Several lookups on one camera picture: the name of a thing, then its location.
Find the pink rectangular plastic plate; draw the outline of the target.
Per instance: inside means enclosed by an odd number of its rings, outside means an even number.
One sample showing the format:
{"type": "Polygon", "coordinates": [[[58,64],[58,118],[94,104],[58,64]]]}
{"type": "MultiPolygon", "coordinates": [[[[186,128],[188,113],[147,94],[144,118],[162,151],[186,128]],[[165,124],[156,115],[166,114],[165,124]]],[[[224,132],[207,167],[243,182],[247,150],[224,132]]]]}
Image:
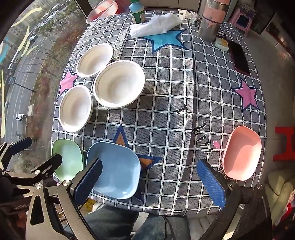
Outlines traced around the pink rectangular plastic plate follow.
{"type": "Polygon", "coordinates": [[[225,175],[238,181],[246,181],[256,171],[261,155],[259,135],[246,126],[235,128],[225,147],[222,167],[225,175]]]}

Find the white paper bowl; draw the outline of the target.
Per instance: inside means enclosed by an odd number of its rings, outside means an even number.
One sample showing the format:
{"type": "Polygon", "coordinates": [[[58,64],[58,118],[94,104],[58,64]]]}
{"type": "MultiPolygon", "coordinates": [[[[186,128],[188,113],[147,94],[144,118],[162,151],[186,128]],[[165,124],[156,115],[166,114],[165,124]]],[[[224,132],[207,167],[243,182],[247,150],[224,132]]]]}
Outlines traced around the white paper bowl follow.
{"type": "Polygon", "coordinates": [[[95,78],[93,94],[108,109],[120,109],[137,100],[145,88],[145,73],[134,61],[108,64],[95,78]]]}
{"type": "Polygon", "coordinates": [[[93,113],[91,92],[84,85],[71,88],[62,98],[59,120],[68,133],[76,133],[84,128],[93,113]]]}
{"type": "Polygon", "coordinates": [[[114,50],[110,44],[97,44],[90,47],[78,60],[77,75],[81,78],[97,75],[112,61],[113,54],[114,50]]]}

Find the green rectangular plastic plate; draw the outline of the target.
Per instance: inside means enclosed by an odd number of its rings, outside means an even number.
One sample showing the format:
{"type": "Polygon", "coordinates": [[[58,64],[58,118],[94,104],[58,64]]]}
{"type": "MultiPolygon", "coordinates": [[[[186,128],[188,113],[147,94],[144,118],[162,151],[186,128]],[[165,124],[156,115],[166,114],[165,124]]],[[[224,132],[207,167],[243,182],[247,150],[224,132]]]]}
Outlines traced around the green rectangular plastic plate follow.
{"type": "Polygon", "coordinates": [[[55,170],[55,176],[59,181],[72,180],[79,171],[84,169],[83,152],[73,140],[57,139],[51,153],[62,156],[62,164],[55,170]]]}

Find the blue rectangular plastic plate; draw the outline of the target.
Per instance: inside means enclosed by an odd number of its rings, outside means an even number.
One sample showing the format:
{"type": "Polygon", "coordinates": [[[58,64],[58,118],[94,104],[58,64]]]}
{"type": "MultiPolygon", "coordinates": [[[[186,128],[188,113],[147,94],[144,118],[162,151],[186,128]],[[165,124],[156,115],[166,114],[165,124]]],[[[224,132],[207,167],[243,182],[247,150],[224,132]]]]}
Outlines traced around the blue rectangular plastic plate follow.
{"type": "Polygon", "coordinates": [[[128,147],[99,141],[88,150],[86,163],[99,159],[102,173],[93,190],[111,198],[125,200],[132,197],[140,179],[141,165],[138,156],[128,147]]]}

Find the person's jeans leg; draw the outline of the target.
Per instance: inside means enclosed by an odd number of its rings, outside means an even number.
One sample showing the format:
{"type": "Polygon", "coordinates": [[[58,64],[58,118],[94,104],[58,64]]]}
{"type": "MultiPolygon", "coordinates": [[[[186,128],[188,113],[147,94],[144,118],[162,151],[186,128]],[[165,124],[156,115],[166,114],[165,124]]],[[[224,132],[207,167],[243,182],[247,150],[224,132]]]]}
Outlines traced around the person's jeans leg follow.
{"type": "MultiPolygon", "coordinates": [[[[129,239],[139,212],[104,205],[84,219],[98,239],[129,239]]],[[[190,239],[188,219],[150,213],[133,239],[190,239]]]]}

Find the cream sofa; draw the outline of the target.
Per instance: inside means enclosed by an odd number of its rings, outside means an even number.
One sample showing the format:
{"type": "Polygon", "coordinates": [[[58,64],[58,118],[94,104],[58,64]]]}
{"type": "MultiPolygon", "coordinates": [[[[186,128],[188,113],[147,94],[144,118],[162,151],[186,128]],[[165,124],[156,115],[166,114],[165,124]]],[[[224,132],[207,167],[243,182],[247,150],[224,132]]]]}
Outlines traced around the cream sofa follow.
{"type": "Polygon", "coordinates": [[[287,212],[287,205],[294,200],[294,170],[279,169],[269,173],[265,192],[272,224],[278,225],[282,216],[287,212]]]}

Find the grey checkered star tablecloth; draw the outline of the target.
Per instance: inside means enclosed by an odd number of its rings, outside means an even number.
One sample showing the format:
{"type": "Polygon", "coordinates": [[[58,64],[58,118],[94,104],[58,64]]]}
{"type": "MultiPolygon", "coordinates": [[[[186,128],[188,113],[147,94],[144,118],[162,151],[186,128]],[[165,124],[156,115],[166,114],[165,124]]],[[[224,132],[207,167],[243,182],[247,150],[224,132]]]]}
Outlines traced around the grey checkered star tablecloth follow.
{"type": "Polygon", "coordinates": [[[92,23],[75,46],[66,73],[76,73],[82,54],[96,44],[110,44],[114,60],[138,63],[145,72],[145,89],[132,104],[110,110],[97,101],[86,126],[68,133],[61,126],[55,102],[52,140],[73,140],[83,150],[98,141],[130,147],[147,165],[139,195],[118,200],[91,192],[91,198],[118,208],[160,215],[212,214],[218,211],[197,175],[197,161],[221,167],[230,133],[238,126],[266,140],[266,109],[261,82],[249,49],[238,30],[223,23],[221,32],[239,44],[250,74],[238,73],[229,53],[199,38],[199,23],[176,28],[183,48],[167,45],[152,51],[150,40],[132,39],[129,13],[92,23]]]}

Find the red plastic stool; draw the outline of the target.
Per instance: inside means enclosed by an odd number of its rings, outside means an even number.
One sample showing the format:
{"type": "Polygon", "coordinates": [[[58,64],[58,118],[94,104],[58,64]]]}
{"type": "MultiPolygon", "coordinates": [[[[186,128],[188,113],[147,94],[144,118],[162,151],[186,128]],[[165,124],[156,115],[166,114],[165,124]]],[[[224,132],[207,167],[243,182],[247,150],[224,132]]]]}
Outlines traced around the red plastic stool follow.
{"type": "Polygon", "coordinates": [[[294,126],[282,127],[276,126],[275,133],[284,136],[284,151],[273,156],[274,162],[294,162],[294,126]]]}

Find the black smartphone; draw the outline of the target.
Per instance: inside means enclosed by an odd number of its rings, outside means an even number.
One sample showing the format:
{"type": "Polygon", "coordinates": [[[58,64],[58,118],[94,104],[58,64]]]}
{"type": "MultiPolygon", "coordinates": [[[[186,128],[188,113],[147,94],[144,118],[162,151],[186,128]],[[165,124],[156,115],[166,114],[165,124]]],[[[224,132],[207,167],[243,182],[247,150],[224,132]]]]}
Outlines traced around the black smartphone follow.
{"type": "Polygon", "coordinates": [[[234,69],[241,74],[251,76],[249,66],[247,64],[246,56],[242,46],[233,41],[228,41],[228,48],[232,58],[234,69]]]}

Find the yellow tissue pack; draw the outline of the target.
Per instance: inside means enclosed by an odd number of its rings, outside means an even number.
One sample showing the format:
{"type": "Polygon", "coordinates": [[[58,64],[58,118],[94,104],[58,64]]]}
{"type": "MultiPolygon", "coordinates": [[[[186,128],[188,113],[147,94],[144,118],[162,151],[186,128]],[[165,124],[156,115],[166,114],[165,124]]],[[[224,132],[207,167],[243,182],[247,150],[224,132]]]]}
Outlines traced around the yellow tissue pack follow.
{"type": "Polygon", "coordinates": [[[215,45],[215,47],[217,47],[218,49],[220,49],[224,52],[229,51],[228,41],[225,40],[224,38],[216,37],[214,45],[215,45]]]}

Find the pink plastic basin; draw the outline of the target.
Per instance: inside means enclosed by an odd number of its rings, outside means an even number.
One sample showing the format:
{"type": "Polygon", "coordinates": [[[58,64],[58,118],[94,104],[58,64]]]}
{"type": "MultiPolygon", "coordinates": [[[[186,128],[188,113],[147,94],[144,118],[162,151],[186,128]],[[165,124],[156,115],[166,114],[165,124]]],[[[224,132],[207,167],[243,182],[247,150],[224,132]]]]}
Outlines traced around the pink plastic basin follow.
{"type": "Polygon", "coordinates": [[[97,4],[86,18],[86,24],[91,24],[101,18],[115,15],[119,7],[115,0],[104,0],[97,4]]]}

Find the crumpled white tissue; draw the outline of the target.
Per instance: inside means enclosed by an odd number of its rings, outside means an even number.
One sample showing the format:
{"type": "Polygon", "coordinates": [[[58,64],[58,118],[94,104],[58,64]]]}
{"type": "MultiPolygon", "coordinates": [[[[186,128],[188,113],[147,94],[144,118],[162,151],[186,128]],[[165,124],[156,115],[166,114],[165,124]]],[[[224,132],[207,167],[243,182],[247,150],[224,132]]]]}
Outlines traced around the crumpled white tissue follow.
{"type": "Polygon", "coordinates": [[[186,9],[178,9],[179,18],[181,20],[188,20],[190,23],[195,24],[199,15],[194,11],[188,11],[186,9]]]}

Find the pink steel thermos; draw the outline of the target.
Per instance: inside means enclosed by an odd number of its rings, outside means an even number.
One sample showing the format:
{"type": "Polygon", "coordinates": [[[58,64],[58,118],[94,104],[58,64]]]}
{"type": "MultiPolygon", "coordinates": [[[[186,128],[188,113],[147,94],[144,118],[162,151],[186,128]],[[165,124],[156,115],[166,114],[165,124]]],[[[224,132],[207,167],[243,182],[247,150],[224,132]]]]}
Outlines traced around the pink steel thermos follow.
{"type": "Polygon", "coordinates": [[[204,7],[202,20],[199,27],[199,37],[206,42],[213,42],[216,39],[223,20],[228,11],[230,0],[208,0],[204,7]]]}

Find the white crumpled cloth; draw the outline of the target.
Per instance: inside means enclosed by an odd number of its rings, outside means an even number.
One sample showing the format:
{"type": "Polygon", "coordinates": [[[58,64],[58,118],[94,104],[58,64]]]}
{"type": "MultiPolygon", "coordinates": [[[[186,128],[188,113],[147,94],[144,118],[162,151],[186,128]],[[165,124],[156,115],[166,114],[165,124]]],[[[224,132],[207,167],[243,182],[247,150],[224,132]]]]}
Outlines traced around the white crumpled cloth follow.
{"type": "Polygon", "coordinates": [[[153,15],[147,23],[137,23],[130,26],[130,36],[132,39],[159,35],[168,32],[172,28],[180,25],[182,20],[175,14],[153,15]]]}

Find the green white plastic bottle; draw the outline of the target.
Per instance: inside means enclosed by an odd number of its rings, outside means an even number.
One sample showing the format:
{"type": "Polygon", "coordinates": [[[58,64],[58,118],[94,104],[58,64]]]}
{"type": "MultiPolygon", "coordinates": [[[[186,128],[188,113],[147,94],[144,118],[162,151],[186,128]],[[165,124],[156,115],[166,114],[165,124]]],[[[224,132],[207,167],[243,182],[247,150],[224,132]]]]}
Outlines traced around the green white plastic bottle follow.
{"type": "Polygon", "coordinates": [[[140,0],[131,0],[129,10],[134,24],[145,22],[145,9],[140,0]]]}

